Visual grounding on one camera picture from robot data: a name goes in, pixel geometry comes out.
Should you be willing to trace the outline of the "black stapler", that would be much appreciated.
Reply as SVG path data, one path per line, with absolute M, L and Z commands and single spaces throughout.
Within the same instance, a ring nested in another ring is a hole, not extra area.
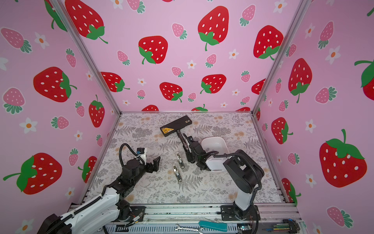
M 175 121 L 172 121 L 162 127 L 160 127 L 160 131 L 162 132 L 163 136 L 167 137 L 173 133 L 176 133 L 179 139 L 183 144 L 183 149 L 186 154 L 186 158 L 188 162 L 195 163 L 195 159 L 192 155 L 189 143 L 185 136 L 182 135 L 181 130 L 189 125 L 192 124 L 191 119 L 188 116 L 183 116 Z

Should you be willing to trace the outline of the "staple strip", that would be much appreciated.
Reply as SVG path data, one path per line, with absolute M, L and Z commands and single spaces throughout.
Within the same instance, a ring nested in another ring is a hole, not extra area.
M 180 155 L 180 153 L 176 153 L 176 156 L 177 156 L 177 159 L 178 159 L 178 163 L 179 163 L 179 166 L 181 169 L 184 169 L 185 165 L 183 163 L 183 160 L 182 160 L 182 157 Z
M 177 166 L 175 166 L 175 165 L 173 166 L 173 171 L 175 173 L 175 176 L 176 176 L 178 182 L 182 182 L 182 177 L 179 173 L 179 170 L 178 170 Z

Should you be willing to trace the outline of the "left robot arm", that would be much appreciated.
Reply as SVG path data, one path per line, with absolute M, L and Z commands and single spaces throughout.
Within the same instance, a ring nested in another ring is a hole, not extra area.
M 103 191 L 78 208 L 57 216 L 52 214 L 42 223 L 39 234 L 93 234 L 106 224 L 130 217 L 130 204 L 125 198 L 145 173 L 157 172 L 161 158 L 143 165 L 132 159 L 122 166 L 122 173 Z

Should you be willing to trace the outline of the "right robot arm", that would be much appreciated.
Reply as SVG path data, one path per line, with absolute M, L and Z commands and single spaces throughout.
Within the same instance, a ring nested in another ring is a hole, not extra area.
M 181 135 L 185 141 L 187 159 L 201 171 L 226 172 L 238 188 L 235 201 L 230 206 L 222 206 L 222 219 L 260 220 L 254 199 L 262 189 L 262 178 L 265 172 L 245 151 L 230 153 L 225 140 L 221 137 L 208 137 L 201 143 L 186 134 Z

